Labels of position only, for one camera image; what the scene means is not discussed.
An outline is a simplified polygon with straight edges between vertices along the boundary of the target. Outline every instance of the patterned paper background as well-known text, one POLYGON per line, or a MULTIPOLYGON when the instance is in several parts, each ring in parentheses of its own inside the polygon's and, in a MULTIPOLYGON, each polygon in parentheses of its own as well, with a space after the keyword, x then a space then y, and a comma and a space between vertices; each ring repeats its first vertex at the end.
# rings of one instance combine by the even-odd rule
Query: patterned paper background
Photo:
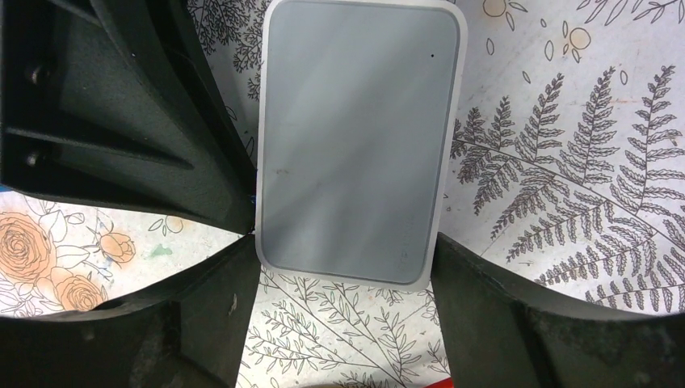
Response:
MULTIPOLYGON (((267 0, 189 0, 256 159, 267 0)), ((551 289, 685 310, 685 2, 457 0, 469 46, 440 229, 551 289)), ((87 310, 237 235, 174 217, 0 194, 0 311, 87 310)), ((418 387, 448 376, 430 289, 264 272, 243 388, 418 387)))

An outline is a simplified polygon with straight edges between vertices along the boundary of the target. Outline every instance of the orange rose illustration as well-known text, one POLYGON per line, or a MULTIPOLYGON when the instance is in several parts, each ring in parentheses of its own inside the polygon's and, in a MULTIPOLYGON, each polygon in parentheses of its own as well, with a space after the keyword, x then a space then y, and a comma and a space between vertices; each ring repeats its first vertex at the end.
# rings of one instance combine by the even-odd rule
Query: orange rose illustration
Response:
POLYGON ((0 272, 16 283, 34 284, 57 261, 55 243, 29 216, 0 213, 0 272))
POLYGON ((105 234, 100 239, 100 248, 106 256, 111 257, 117 263, 127 263, 136 255, 136 246, 125 234, 105 234))
POLYGON ((104 293, 84 276, 74 275, 64 268, 54 268, 51 277, 55 297, 65 310, 93 310, 107 300, 104 293))

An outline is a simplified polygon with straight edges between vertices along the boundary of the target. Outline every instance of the white rectangular device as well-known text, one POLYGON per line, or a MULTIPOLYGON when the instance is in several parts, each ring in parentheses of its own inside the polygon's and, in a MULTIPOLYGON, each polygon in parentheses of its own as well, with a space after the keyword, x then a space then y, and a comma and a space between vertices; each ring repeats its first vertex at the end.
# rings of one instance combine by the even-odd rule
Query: white rectangular device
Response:
POLYGON ((442 0, 274 0, 263 26, 258 257, 427 286, 466 51, 442 0))

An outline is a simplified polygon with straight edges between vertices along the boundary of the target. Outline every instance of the fern leaf illustration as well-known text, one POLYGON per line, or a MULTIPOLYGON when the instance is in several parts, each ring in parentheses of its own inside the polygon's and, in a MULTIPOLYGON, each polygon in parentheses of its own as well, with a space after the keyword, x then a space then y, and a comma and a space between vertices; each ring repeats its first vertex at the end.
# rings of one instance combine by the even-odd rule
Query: fern leaf illustration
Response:
POLYGON ((509 129, 515 125, 511 121, 511 103, 509 96, 505 95, 499 102, 499 108, 495 109, 492 129, 488 130, 489 136, 485 138, 485 142, 492 148, 500 150, 502 147, 514 145, 514 141, 509 137, 515 135, 514 131, 509 129))
POLYGON ((452 134, 452 147, 450 148, 450 158, 456 159, 457 156, 466 154, 466 143, 463 142, 464 131, 461 130, 459 119, 454 121, 454 133, 452 134))
POLYGON ((559 151, 561 161, 557 160, 559 170, 575 183, 588 184, 609 183, 611 178, 605 171, 614 171, 613 165, 602 160, 613 155, 618 148, 604 146, 616 135, 616 131, 607 131, 615 120, 608 117, 613 111, 611 101, 611 76, 615 73, 612 67, 604 71, 597 79, 597 85, 590 93, 590 100, 585 105, 582 123, 574 133, 574 140, 566 144, 569 152, 559 151))
POLYGON ((559 115, 553 114, 557 109, 557 104, 553 102, 559 97, 563 81, 564 75, 559 73, 545 87, 544 93, 538 96, 538 104, 533 107, 528 123, 525 124, 519 138, 515 141, 516 152, 526 162, 552 163, 555 161, 551 156, 538 156, 538 150, 561 146, 561 142, 554 140, 554 137, 561 135, 564 131, 551 129, 548 126, 556 123, 559 118, 559 115))
POLYGON ((519 257, 528 252, 533 252, 535 247, 542 249, 545 245, 554 246, 554 243, 565 245, 566 240, 575 243, 578 239, 578 223, 580 223, 583 235, 591 239, 592 231, 598 234, 603 232, 604 224, 611 222, 613 204, 598 196, 591 196, 582 192, 574 192, 578 202, 564 198, 563 202, 568 208, 557 207, 561 215, 547 214, 548 220, 539 219, 539 226, 531 225, 531 231, 525 231, 519 241, 515 242, 509 254, 508 260, 519 257))
POLYGON ((461 168, 456 177, 462 184, 471 183, 481 175, 486 166, 492 164, 492 161, 492 155, 487 148, 471 145, 461 160, 461 168))
POLYGON ((609 234, 603 234, 602 241, 595 241, 595 248, 586 247, 585 252, 576 252, 575 256, 570 256, 565 262, 553 265, 540 274, 535 282, 539 285, 555 285, 571 280, 587 280, 589 276, 598 279, 600 266, 606 275, 612 276, 615 268, 616 274, 623 276, 627 272, 628 262, 632 267, 631 276, 639 274, 643 262, 645 274, 649 274, 656 255, 656 235, 657 231, 652 230, 651 235, 637 245, 627 245, 609 234))
POLYGON ((485 120, 482 119, 481 111, 475 107, 471 108, 464 127, 464 141, 472 144, 485 143, 484 123, 485 120))
MULTIPOLYGON (((513 144, 509 137, 514 135, 514 131, 508 129, 508 127, 513 126, 514 122, 510 120, 510 117, 511 104, 509 98, 505 96, 502 97, 499 108, 495 109, 494 122, 492 123, 493 128, 489 131, 488 136, 485 136, 485 143, 489 147, 500 150, 502 147, 513 144)), ((510 190, 511 182, 519 182, 519 173, 523 171, 521 162, 509 155, 486 154, 485 156, 490 158, 486 160, 487 162, 468 170, 465 170, 466 166, 464 166, 458 175, 461 183, 468 182, 469 179, 473 181, 476 176, 480 177, 476 198, 473 201, 473 211, 476 215, 480 214, 481 209, 486 203, 498 197, 502 198, 504 191, 510 190)))
POLYGON ((685 251, 685 237, 683 237, 683 231, 685 231, 685 217, 680 214, 671 213, 670 216, 675 221, 675 224, 671 220, 663 220, 663 224, 668 232, 668 237, 678 248, 685 251))
MULTIPOLYGON (((611 184, 611 194, 616 201, 625 207, 630 213, 637 214, 640 211, 655 213, 659 215, 670 215, 670 212, 663 206, 654 203, 652 199, 666 200, 685 200, 685 193, 673 188, 656 186, 654 182, 685 179, 685 174, 680 171, 672 170, 653 170, 650 163, 661 159, 676 158, 684 156, 685 150, 662 147, 662 143, 669 144, 677 136, 682 136, 681 132, 675 129, 660 129, 669 124, 676 116, 665 114, 659 116, 658 113, 668 108, 671 103, 663 100, 670 88, 667 86, 674 74, 675 66, 662 66, 661 75, 654 76, 656 84, 648 83, 647 89, 651 95, 643 97, 642 103, 648 110, 635 112, 646 124, 634 124, 632 127, 642 136, 642 138, 629 137, 628 141, 635 151, 626 150, 625 156, 630 162, 630 166, 620 166, 621 175, 616 178, 616 184, 611 184)), ((671 232, 669 221, 664 221, 666 228, 671 232)))
POLYGON ((545 211, 547 205, 544 199, 556 205, 558 198, 554 192, 559 192, 565 197, 569 196, 568 185, 556 180, 556 176, 551 172, 539 167, 529 167, 521 172, 521 175, 527 177, 521 181, 521 191, 495 222, 491 238, 496 238, 504 227, 514 223, 516 217, 523 218, 529 213, 537 214, 539 211, 545 211))
POLYGON ((493 163, 486 164, 485 170, 480 173, 481 179, 478 181, 478 191, 473 202, 473 211, 476 215, 480 214, 485 203, 498 197, 502 198, 504 190, 510 190, 509 183, 519 182, 519 173, 523 171, 523 164, 511 156, 495 154, 492 161, 493 163))
POLYGON ((637 281, 637 287, 633 280, 625 277, 621 282, 623 289, 612 281, 609 284, 611 295, 607 295, 603 286, 600 285, 597 288, 597 298, 595 299, 591 291, 587 291, 586 300, 595 304, 607 302, 612 308, 618 308, 618 306, 611 301, 611 297, 614 297, 614 301, 621 300, 628 308, 632 308, 634 300, 639 310, 645 310, 648 307, 645 304, 645 293, 647 293, 649 307, 653 312, 658 312, 662 306, 667 313, 674 312, 674 306, 678 312, 685 312, 685 257, 675 248, 671 248, 670 253, 673 257, 664 255, 663 259, 655 264, 656 271, 646 276, 638 274, 637 278, 633 278, 637 281), (677 298, 677 304, 674 304, 674 298, 677 298))

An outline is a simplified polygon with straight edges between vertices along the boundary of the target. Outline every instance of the green paint stain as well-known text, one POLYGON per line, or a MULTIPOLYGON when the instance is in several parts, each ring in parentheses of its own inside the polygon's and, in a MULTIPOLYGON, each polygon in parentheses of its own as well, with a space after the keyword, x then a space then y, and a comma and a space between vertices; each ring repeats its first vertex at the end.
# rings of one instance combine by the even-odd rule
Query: green paint stain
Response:
POLYGON ((165 248, 161 244, 159 244, 154 248, 152 254, 150 254, 150 259, 153 259, 158 256, 171 255, 172 253, 174 252, 170 248, 165 248))

